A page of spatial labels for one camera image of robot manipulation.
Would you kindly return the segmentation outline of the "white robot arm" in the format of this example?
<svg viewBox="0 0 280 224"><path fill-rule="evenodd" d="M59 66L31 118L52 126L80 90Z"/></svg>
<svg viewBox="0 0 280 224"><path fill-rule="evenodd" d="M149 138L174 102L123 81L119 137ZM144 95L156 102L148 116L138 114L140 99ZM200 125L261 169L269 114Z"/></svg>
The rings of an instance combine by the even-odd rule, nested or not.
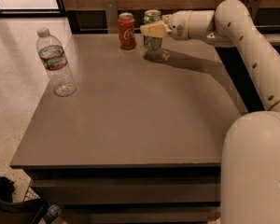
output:
<svg viewBox="0 0 280 224"><path fill-rule="evenodd" d="M280 54L239 0L182 10L140 26L142 35L236 48L262 104L229 128L222 149L219 218L208 224L280 224Z"/></svg>

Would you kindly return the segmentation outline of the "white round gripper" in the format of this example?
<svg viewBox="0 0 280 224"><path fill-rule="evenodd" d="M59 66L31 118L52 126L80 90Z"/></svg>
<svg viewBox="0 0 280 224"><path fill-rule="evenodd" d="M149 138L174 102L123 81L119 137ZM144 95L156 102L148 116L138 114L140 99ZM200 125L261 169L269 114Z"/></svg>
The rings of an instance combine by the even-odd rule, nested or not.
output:
<svg viewBox="0 0 280 224"><path fill-rule="evenodd" d="M141 25L141 34L156 38L164 38L169 34L175 40L189 40L189 18L191 13L191 10L186 10L162 15L162 21Z"/></svg>

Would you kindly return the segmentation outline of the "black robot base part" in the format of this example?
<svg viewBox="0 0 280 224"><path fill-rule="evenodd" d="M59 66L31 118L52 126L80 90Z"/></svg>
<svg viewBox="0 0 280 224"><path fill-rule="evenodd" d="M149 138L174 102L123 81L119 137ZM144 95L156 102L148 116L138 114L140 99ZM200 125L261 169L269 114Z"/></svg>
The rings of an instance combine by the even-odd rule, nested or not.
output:
<svg viewBox="0 0 280 224"><path fill-rule="evenodd" d="M49 205L44 199L14 203L14 182L0 176L0 224L38 224Z"/></svg>

